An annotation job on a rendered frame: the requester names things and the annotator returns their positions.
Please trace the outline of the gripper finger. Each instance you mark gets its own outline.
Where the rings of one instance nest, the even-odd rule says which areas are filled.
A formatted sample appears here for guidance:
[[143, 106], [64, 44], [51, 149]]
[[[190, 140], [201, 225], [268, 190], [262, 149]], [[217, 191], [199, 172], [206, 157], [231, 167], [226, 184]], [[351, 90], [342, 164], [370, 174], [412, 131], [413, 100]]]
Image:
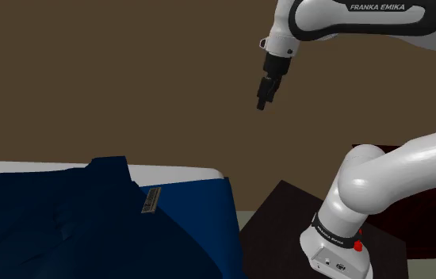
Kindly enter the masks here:
[[262, 77], [259, 88], [258, 88], [258, 104], [257, 109], [263, 110], [268, 101], [270, 90], [272, 87], [272, 80], [268, 77]]
[[274, 95], [277, 92], [277, 90], [279, 89], [281, 84], [281, 77], [279, 78], [271, 78], [270, 79], [270, 87], [266, 96], [266, 100], [268, 102], [272, 102], [274, 99]]

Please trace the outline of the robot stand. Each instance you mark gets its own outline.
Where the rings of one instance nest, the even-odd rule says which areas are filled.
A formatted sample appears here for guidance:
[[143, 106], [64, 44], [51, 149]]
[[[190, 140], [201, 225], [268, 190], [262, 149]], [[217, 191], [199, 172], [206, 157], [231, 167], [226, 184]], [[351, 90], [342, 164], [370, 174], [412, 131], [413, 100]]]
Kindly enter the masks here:
[[[300, 246], [322, 203], [288, 182], [277, 184], [239, 233], [249, 279], [330, 279], [309, 265]], [[361, 230], [373, 279], [409, 279], [405, 242], [368, 223]]]

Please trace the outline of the grey remote control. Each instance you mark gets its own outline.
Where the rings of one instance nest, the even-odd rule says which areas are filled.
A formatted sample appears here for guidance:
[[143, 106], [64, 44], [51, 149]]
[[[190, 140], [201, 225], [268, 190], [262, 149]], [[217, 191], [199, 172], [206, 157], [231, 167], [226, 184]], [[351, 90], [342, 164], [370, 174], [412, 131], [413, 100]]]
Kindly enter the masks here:
[[147, 197], [143, 203], [143, 207], [141, 210], [142, 214], [155, 213], [155, 211], [158, 207], [160, 193], [161, 193], [160, 187], [155, 187], [155, 188], [149, 189], [149, 191], [147, 193]]

